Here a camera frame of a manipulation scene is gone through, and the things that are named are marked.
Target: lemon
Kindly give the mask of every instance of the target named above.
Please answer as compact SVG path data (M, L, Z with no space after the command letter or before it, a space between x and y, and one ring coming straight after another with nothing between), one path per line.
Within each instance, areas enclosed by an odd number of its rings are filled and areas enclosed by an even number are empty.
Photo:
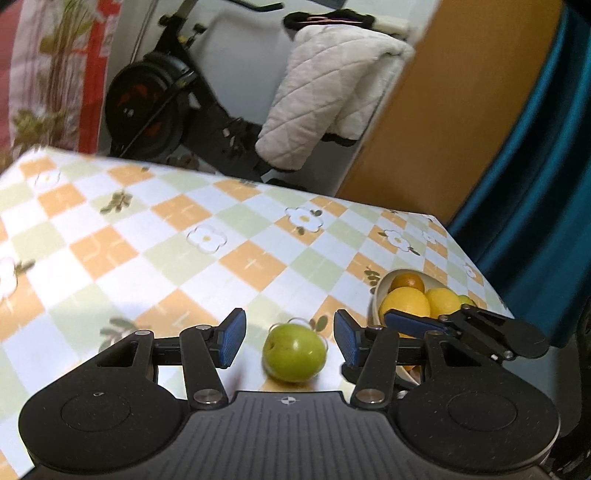
M462 302L458 296L449 288L439 287L427 290L425 293L429 306L431 307L431 318L438 318L440 315L449 315L458 311Z
M379 306L379 317L384 321L384 314L388 310L400 310L418 317L428 317L429 302L425 294L412 287L399 287L392 290Z
M461 304L467 303L473 307L477 306L476 303L474 303L474 300L472 300L468 295L458 295L457 297L460 299Z

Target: floral curtain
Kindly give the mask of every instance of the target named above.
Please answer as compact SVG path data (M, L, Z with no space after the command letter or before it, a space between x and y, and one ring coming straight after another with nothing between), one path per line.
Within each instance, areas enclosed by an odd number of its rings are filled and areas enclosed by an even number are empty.
M33 145L95 153L121 0L18 0L0 14L0 171Z

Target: apple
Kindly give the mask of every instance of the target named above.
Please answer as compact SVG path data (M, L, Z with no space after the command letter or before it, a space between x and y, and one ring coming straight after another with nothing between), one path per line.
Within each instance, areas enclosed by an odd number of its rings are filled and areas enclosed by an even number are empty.
M310 328L284 323L269 332L262 361L267 373L277 380L306 382L324 367L326 346Z

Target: towel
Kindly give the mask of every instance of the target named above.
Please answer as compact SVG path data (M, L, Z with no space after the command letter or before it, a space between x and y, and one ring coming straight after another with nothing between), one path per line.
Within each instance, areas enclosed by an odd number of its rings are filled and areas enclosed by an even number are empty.
M325 133L358 140L414 54L407 43L350 25L309 25L294 39L256 152L299 170Z

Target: table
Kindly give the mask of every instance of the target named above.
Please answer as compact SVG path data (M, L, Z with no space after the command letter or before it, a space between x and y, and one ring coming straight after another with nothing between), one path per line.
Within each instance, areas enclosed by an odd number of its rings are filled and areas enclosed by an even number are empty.
M510 315L429 215L42 148L0 177L0 216L0 480L31 466L17 430L26 399L137 329L176 336L244 308L246 338L219 371L231 395L284 389L261 368L268 328L325 317L327 364L298 389L347 396L331 319L344 308L365 325L375 276L421 270ZM184 395L180 368L159 383Z

